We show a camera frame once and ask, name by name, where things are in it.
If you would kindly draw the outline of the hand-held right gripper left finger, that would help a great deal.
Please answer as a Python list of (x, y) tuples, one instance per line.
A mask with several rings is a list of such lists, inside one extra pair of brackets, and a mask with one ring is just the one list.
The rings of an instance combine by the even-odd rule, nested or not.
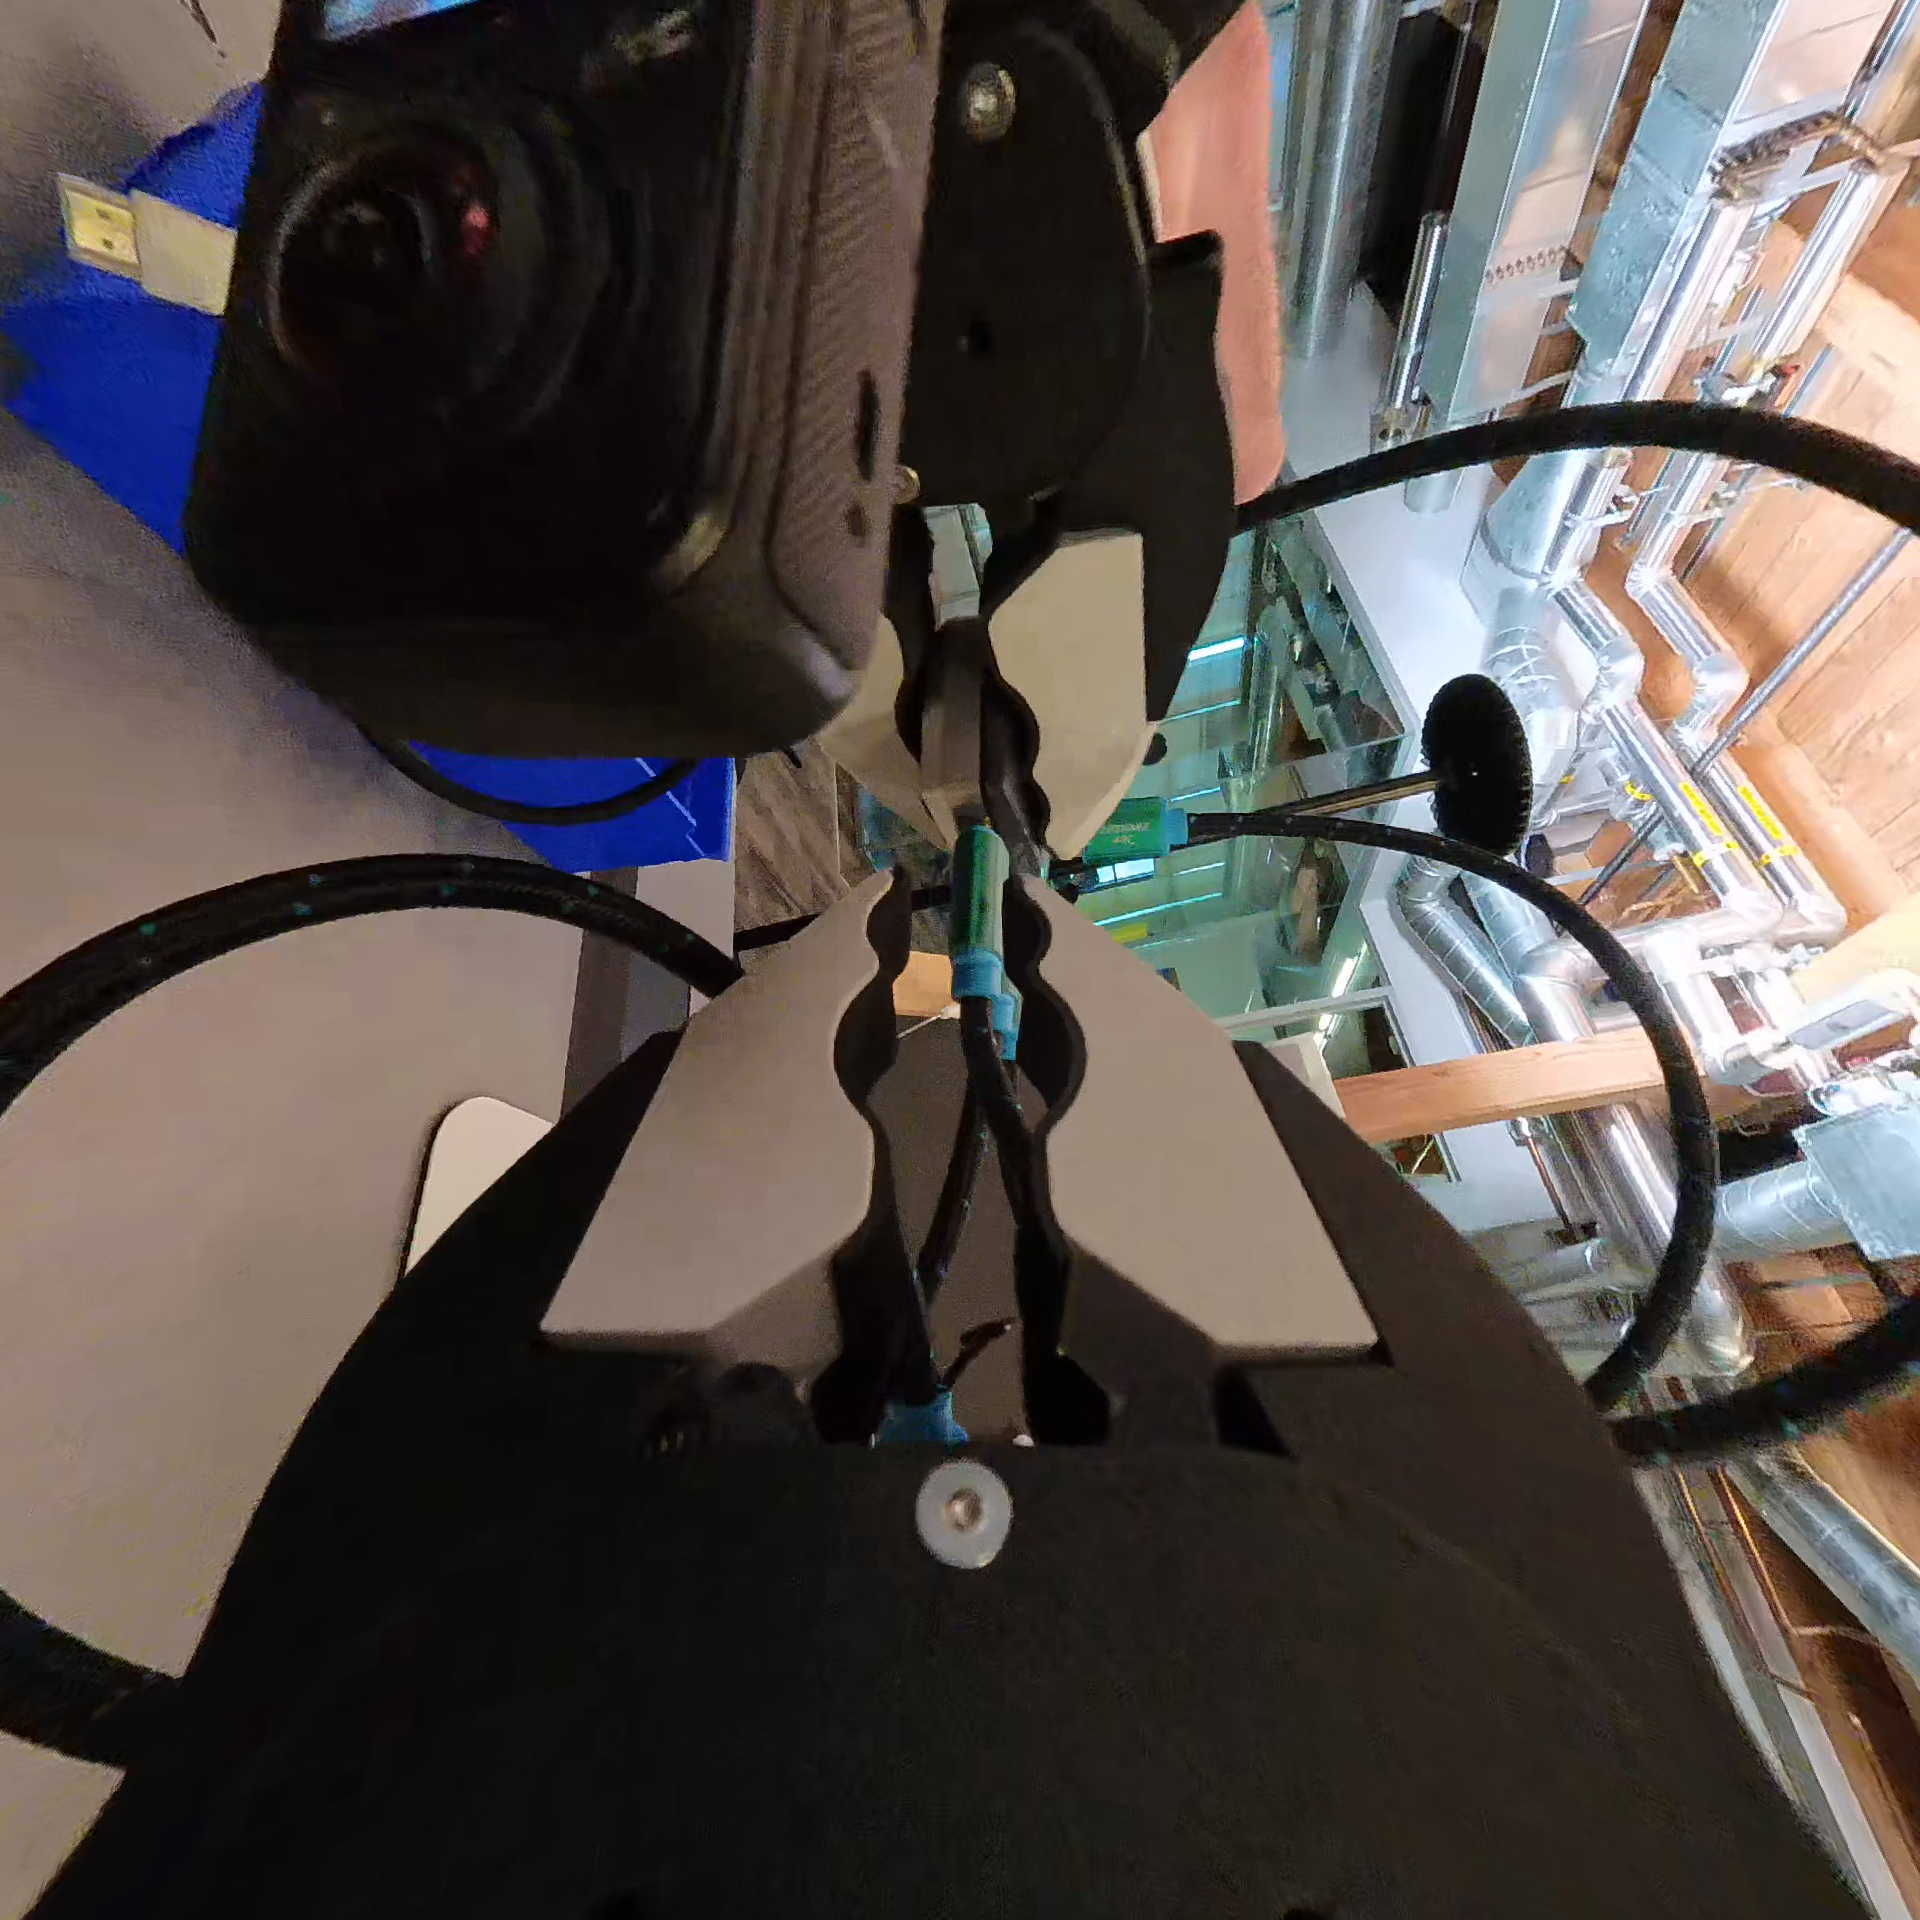
[(683, 1026), (545, 1313), (577, 1349), (920, 1384), (920, 1290), (874, 1092), (913, 887), (865, 881)]

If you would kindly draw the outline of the black stand pole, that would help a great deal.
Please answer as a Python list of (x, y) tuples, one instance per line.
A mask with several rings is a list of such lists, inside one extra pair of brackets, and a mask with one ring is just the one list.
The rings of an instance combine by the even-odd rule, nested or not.
[(1485, 677), (1458, 677), (1433, 696), (1421, 730), (1424, 763), (1411, 775), (1341, 786), (1321, 797), (1186, 821), (1186, 843), (1255, 833), (1296, 833), (1359, 821), (1407, 800), (1429, 800), (1447, 841), (1509, 857), (1529, 831), (1531, 756), (1519, 709)]

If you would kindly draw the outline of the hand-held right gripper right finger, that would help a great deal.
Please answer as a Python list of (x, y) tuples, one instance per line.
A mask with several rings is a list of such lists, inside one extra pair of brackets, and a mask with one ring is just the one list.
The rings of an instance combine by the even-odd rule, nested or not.
[(1138, 1388), (1368, 1359), (1360, 1298), (1248, 1058), (1145, 960), (1057, 896), (1012, 896), (1039, 1379)]

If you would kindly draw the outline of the wooden top desk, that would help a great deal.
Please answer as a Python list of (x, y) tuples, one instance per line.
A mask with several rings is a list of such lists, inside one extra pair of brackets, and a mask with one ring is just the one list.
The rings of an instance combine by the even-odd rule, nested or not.
[(1356, 1075), (1336, 1083), (1336, 1104), (1375, 1145), (1610, 1107), (1669, 1112), (1651, 1042), (1624, 1029)]

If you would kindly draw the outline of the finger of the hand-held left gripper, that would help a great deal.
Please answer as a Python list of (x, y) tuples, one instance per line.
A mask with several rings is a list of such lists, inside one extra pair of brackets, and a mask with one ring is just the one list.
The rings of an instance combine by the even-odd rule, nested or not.
[(940, 620), (921, 507), (899, 507), (871, 655), (821, 745), (876, 803), (945, 851), (969, 825), (968, 640), (964, 620)]
[(1015, 875), (1076, 857), (1127, 797), (1145, 713), (1145, 541), (1026, 525), (985, 567), (985, 793)]

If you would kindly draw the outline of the person's left hand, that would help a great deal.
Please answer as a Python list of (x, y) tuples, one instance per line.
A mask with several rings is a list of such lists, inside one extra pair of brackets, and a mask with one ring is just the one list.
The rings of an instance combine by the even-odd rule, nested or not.
[(1268, 207), (1273, 63), (1259, 4), (1236, 4), (1144, 132), (1164, 241), (1221, 243), (1217, 370), (1233, 434), (1235, 497), (1271, 490), (1285, 460), (1282, 288)]

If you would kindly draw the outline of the blue divided plastic bin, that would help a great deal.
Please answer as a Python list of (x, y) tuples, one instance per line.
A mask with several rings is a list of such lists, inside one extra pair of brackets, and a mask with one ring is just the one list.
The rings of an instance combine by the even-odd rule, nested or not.
[[(136, 167), (124, 193), (236, 227), (260, 85), (227, 95)], [(4, 306), (21, 372), (9, 412), (119, 507), (184, 555), (189, 472), (220, 324), (124, 275), (65, 256)], [(565, 873), (661, 868), (733, 855), (737, 765), (664, 759), (517, 759), (404, 745), (391, 768), (473, 819), (505, 825)]]

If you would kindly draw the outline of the white stand base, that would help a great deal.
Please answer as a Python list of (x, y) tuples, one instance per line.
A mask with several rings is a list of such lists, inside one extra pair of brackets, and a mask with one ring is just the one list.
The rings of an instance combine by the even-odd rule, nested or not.
[(423, 1153), (401, 1276), (412, 1273), (447, 1231), (554, 1127), (554, 1120), (492, 1095), (471, 1095), (449, 1109)]

